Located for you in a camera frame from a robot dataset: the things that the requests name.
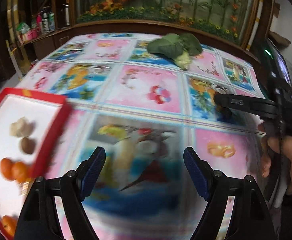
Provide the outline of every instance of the green vegetable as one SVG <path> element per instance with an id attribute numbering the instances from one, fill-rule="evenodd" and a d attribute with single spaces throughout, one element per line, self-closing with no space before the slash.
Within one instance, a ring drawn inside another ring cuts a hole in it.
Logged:
<path id="1" fill-rule="evenodd" d="M 190 63 L 192 62 L 187 51 L 184 51 L 180 56 L 174 59 L 175 64 L 182 70 L 187 70 Z"/>
<path id="2" fill-rule="evenodd" d="M 183 33 L 180 35 L 179 41 L 190 56 L 196 56 L 202 52 L 200 42 L 191 33 Z"/>
<path id="3" fill-rule="evenodd" d="M 192 62 L 190 56 L 200 54 L 202 47 L 191 33 L 183 33 L 180 36 L 169 33 L 161 39 L 149 43 L 147 50 L 149 53 L 164 54 L 166 57 L 173 59 L 178 67 L 185 70 Z"/>
<path id="4" fill-rule="evenodd" d="M 168 58 L 175 58 L 183 53 L 184 46 L 179 41 L 179 36 L 177 34 L 170 33 L 161 39 L 149 43 L 147 50 L 149 53 L 159 53 Z"/>

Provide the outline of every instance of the bottle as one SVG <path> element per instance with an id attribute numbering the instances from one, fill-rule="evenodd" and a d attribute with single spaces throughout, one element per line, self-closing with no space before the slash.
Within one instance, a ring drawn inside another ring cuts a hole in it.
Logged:
<path id="1" fill-rule="evenodd" d="M 36 22 L 38 25 L 38 35 L 41 35 L 43 33 L 43 24 L 42 24 L 42 17 L 40 13 L 37 15 Z"/>
<path id="2" fill-rule="evenodd" d="M 55 30 L 55 21 L 54 21 L 54 13 L 49 13 L 49 30 L 54 31 Z"/>
<path id="3" fill-rule="evenodd" d="M 43 23 L 43 32 L 47 33 L 49 32 L 49 8 L 44 7 L 43 8 L 43 17 L 42 17 L 42 23 Z"/>
<path id="4" fill-rule="evenodd" d="M 70 22 L 69 22 L 69 5 L 68 4 L 65 4 L 65 23 L 66 23 L 66 26 L 70 25 Z"/>

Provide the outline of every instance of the tablecloth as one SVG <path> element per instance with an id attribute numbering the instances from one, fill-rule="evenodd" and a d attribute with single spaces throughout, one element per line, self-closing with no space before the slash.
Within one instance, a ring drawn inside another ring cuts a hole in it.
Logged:
<path id="1" fill-rule="evenodd" d="M 74 110 L 57 142 L 46 178 L 88 159 L 96 146 L 106 163 L 83 202 L 101 240 L 189 239 L 206 202 L 197 195 L 182 154 L 192 146 L 213 169 L 243 178 L 258 172 L 259 117 L 225 119 L 215 91 L 263 97 L 252 66 L 210 46 L 187 71 L 149 54 L 158 35 L 76 36 L 39 61 L 18 87 L 69 97 Z M 64 237 L 71 233 L 56 198 Z M 232 211 L 229 197 L 220 239 Z"/>

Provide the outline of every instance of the blue gripper pad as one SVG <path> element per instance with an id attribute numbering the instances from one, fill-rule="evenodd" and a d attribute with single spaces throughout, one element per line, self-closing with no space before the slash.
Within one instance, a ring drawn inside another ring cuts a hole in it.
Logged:
<path id="1" fill-rule="evenodd" d="M 184 163 L 193 181 L 193 184 L 195 185 L 199 196 L 202 196 L 206 201 L 208 201 L 210 196 L 209 186 L 208 181 L 204 175 L 206 172 L 201 170 L 201 168 L 205 169 L 205 167 L 201 165 L 201 162 L 202 160 L 198 157 L 192 147 L 187 147 L 184 150 Z"/>
<path id="2" fill-rule="evenodd" d="M 106 153 L 103 147 L 97 147 L 87 160 L 81 172 L 80 196 L 82 201 L 91 195 L 105 160 Z"/>

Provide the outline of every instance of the white tray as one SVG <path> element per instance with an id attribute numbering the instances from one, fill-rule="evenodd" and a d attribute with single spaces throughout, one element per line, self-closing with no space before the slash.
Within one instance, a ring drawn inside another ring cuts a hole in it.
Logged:
<path id="1" fill-rule="evenodd" d="M 41 148 L 42 142 L 51 122 L 57 115 L 60 104 L 38 101 L 32 98 L 17 95 L 7 95 L 0 105 L 0 161 L 10 158 L 12 161 L 23 161 L 32 164 Z M 19 150 L 21 138 L 9 135 L 9 126 L 19 118 L 25 117 L 29 122 L 35 124 L 30 138 L 36 140 L 35 152 L 26 155 Z M 0 173 L 0 217 L 4 215 L 18 217 L 24 198 L 16 181 L 6 180 Z"/>

